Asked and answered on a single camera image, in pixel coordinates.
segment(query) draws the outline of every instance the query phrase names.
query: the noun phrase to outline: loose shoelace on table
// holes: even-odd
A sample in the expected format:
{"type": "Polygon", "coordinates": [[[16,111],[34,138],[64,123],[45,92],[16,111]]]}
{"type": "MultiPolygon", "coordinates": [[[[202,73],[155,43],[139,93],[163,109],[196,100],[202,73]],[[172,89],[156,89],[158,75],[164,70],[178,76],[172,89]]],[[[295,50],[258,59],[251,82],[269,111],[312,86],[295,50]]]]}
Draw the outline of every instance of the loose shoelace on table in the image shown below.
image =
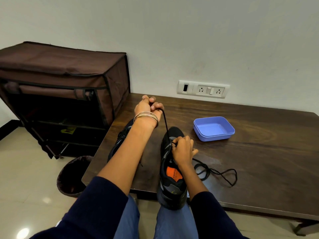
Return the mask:
{"type": "MultiPolygon", "coordinates": [[[[168,140],[169,140],[168,127],[167,127],[165,112],[164,112],[163,109],[161,109],[161,108],[159,108],[159,110],[161,110],[162,113],[163,113],[164,120],[165,120],[165,126],[166,126],[166,134],[167,134],[167,138],[168,138],[168,140]]],[[[195,169],[195,170],[196,170],[199,166],[201,166],[201,167],[204,168],[204,170],[203,170],[203,171],[200,171],[199,173],[197,173],[197,175],[200,175],[200,174],[202,174],[203,172],[206,172],[205,177],[200,179],[201,181],[206,180],[206,179],[209,177],[209,175],[212,173],[212,174],[220,175],[221,177],[223,177],[223,179],[226,180],[226,181],[230,184],[231,187],[233,187],[233,186],[237,183],[237,171],[236,171],[235,169],[227,169],[227,170],[225,170],[224,172],[219,172],[219,171],[216,170],[216,169],[209,168],[205,163],[203,163],[203,162],[201,162],[201,161],[199,161],[199,160],[197,160],[197,159],[194,159],[194,158],[193,158],[193,160],[196,161],[196,162],[198,162],[198,164],[195,164],[195,166],[194,166],[194,169],[195,169]],[[227,172],[229,172],[229,171],[234,171],[234,172],[235,172],[235,181],[234,181],[233,183],[231,183],[231,182],[230,182],[228,179],[226,179],[225,176],[224,176],[224,174],[227,173],[227,172]]]]}

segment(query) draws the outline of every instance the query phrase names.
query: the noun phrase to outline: white switch plate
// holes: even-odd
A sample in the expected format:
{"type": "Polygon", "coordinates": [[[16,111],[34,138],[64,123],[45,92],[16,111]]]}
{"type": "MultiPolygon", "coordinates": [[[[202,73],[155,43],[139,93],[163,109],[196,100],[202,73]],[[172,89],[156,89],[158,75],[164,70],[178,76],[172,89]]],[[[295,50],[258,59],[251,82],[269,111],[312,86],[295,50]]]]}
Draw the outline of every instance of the white switch plate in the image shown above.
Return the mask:
{"type": "Polygon", "coordinates": [[[180,80],[177,93],[191,96],[225,98],[230,85],[180,80]]]}

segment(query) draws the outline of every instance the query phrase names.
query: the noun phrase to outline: sneaker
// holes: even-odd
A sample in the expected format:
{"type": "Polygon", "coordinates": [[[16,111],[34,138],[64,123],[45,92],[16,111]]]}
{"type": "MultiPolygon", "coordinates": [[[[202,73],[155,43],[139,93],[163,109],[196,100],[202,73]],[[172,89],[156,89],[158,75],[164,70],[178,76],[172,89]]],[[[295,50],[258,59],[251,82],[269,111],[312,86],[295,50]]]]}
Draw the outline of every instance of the sneaker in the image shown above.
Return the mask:
{"type": "Polygon", "coordinates": [[[125,128],[118,134],[117,141],[116,141],[115,145],[113,146],[112,150],[110,151],[110,153],[108,154],[107,162],[109,162],[109,160],[113,157],[113,155],[116,153],[116,151],[122,145],[127,134],[131,130],[132,125],[133,125],[133,119],[130,120],[129,123],[126,124],[125,128]]]}
{"type": "Polygon", "coordinates": [[[158,202],[167,209],[181,209],[187,199],[186,183],[183,179],[172,154],[172,141],[177,137],[184,137],[183,132],[177,127],[171,127],[164,135],[161,144],[160,181],[157,189],[158,202]]]}

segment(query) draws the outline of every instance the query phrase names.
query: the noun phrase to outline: blue plastic container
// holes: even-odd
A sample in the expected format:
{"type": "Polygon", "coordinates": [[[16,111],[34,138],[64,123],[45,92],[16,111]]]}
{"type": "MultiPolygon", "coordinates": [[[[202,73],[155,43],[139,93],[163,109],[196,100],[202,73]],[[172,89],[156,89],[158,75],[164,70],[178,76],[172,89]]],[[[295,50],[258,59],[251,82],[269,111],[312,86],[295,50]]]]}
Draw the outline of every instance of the blue plastic container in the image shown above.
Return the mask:
{"type": "Polygon", "coordinates": [[[205,117],[194,120],[194,130],[203,142],[230,138],[235,129],[224,117],[205,117]]]}

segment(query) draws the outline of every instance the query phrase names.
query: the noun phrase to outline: hand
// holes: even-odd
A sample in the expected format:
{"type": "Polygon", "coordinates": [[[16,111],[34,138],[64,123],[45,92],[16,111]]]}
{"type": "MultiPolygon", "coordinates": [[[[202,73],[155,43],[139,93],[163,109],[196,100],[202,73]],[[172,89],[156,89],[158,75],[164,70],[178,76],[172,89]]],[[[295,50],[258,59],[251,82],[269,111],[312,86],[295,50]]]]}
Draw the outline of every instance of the hand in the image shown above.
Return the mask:
{"type": "MultiPolygon", "coordinates": [[[[155,101],[156,101],[156,97],[154,96],[152,96],[151,98],[149,98],[147,95],[142,96],[142,100],[136,105],[134,109],[135,115],[137,115],[140,112],[152,112],[157,117],[158,121],[160,121],[162,111],[158,110],[158,108],[161,108],[164,110],[164,106],[162,103],[158,103],[155,101]]],[[[142,118],[146,118],[152,124],[154,124],[154,127],[156,126],[156,121],[154,118],[152,117],[142,117],[142,118]]]]}
{"type": "Polygon", "coordinates": [[[198,149],[193,149],[194,140],[189,136],[177,137],[172,143],[173,158],[179,169],[182,171],[185,166],[192,166],[192,158],[198,153],[198,149]]]}

